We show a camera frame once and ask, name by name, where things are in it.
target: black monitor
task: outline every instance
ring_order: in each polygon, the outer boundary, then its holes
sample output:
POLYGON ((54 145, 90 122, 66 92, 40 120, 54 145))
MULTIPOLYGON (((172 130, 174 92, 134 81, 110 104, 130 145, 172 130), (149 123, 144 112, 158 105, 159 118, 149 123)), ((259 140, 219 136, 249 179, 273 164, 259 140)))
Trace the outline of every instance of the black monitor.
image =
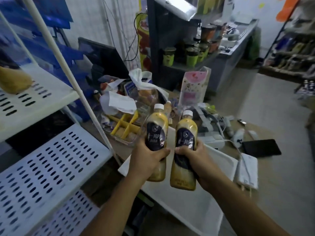
POLYGON ((92 62, 101 66, 104 75, 114 76, 120 79, 128 79, 129 71, 120 58, 115 47, 97 43, 95 41, 78 38, 79 50, 92 62))

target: small bottle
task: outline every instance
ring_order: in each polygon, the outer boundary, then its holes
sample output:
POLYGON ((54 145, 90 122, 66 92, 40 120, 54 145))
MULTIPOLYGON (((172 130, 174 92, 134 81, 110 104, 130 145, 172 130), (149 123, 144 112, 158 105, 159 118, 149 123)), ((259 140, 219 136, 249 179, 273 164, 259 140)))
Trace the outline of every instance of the small bottle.
MULTIPOLYGON (((158 151, 166 147, 168 120, 164 114, 164 105, 157 103, 154 106, 154 113, 150 115, 147 122, 146 146, 151 151, 158 151)), ((162 159, 155 168, 148 181, 163 181, 166 172, 166 158, 162 159)))
POLYGON ((164 114, 165 116, 169 119, 169 116, 171 114, 171 111, 172 111, 172 105, 171 105, 171 101, 167 101, 165 104, 164 104, 164 114))
MULTIPOLYGON (((197 146, 197 124, 192 120, 192 111, 183 112, 183 119, 176 126, 175 146, 188 146, 195 150, 197 146)), ((184 155, 174 154, 171 178, 171 187, 183 190, 195 190, 196 178, 189 160, 184 155)))

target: sticker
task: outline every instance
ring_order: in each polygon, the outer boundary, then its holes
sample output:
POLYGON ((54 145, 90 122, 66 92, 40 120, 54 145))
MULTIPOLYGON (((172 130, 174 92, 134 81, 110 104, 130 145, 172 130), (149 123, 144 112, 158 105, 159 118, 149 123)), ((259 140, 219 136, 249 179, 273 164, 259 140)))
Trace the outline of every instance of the sticker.
MULTIPOLYGON (((176 133, 176 147, 188 146, 189 149, 195 150, 195 136, 186 128, 180 128, 176 133)), ((184 169, 192 170, 189 159, 184 155, 174 154, 175 163, 184 169)))
POLYGON ((149 122, 147 124, 146 146, 151 151, 158 151, 164 147, 165 132, 161 126, 156 123, 149 122))

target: white wall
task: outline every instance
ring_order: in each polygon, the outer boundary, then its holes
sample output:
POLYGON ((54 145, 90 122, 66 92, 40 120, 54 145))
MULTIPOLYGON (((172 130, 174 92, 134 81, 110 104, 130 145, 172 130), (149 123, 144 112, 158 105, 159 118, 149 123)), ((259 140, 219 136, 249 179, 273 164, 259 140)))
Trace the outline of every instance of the white wall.
MULTIPOLYGON (((116 47, 124 60, 136 31, 133 20, 139 11, 138 0, 65 0, 73 23, 65 34, 73 48, 78 48, 78 37, 116 47)), ((137 38, 127 59, 137 51, 137 38)), ((140 67, 139 55, 135 61, 126 63, 129 70, 140 67)))
POLYGON ((276 16, 285 0, 234 0, 234 3, 233 14, 240 12, 259 19, 258 26, 262 29, 260 57, 264 58, 284 24, 278 22, 276 16))

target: shelf pole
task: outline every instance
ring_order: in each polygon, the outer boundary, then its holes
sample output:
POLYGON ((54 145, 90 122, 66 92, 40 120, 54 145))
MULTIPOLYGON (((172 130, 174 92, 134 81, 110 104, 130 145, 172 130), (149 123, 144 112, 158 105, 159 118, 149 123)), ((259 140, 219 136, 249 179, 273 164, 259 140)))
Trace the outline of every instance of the shelf pole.
POLYGON ((41 14, 39 13, 37 7, 35 6, 35 3, 33 2, 33 0, 23 0, 26 8, 28 9, 28 11, 30 12, 30 15, 33 17, 34 22, 36 23, 38 29, 40 30, 40 32, 42 33, 46 43, 48 44, 48 46, 50 47, 50 49, 53 51, 53 54, 55 55, 58 63, 60 64, 63 72, 65 73, 65 75, 67 76, 68 80, 70 81, 72 87, 77 91, 78 95, 80 96, 80 99, 86 109, 86 111, 89 113, 89 116, 91 117, 95 127, 97 128, 98 132, 100 133, 102 139, 104 140, 105 144, 107 145, 107 147, 109 148, 109 150, 112 152, 114 158, 116 159, 117 163, 121 166, 121 162, 118 158, 118 156, 116 155, 111 143, 109 142, 107 136, 105 135, 100 123, 98 122, 95 114, 93 113, 88 101, 86 100, 80 86, 78 85, 76 79, 74 78, 67 62, 65 61, 61 51, 59 50, 56 42, 54 41, 51 33, 49 32, 41 14))
POLYGON ((33 55, 30 53, 30 51, 26 48, 26 46, 24 45, 23 41, 19 38, 19 36, 17 35, 17 33, 14 31, 14 29, 11 27, 10 23, 8 22, 8 20, 5 18, 5 16, 3 15, 3 13, 0 11, 0 18, 3 20, 3 22, 5 23, 5 25, 9 28, 9 30, 12 32, 15 40, 19 43, 19 45, 22 47, 22 49, 26 52, 26 54, 28 55, 28 57, 31 59, 31 61, 38 65, 38 63, 36 62, 36 60, 34 59, 33 55))

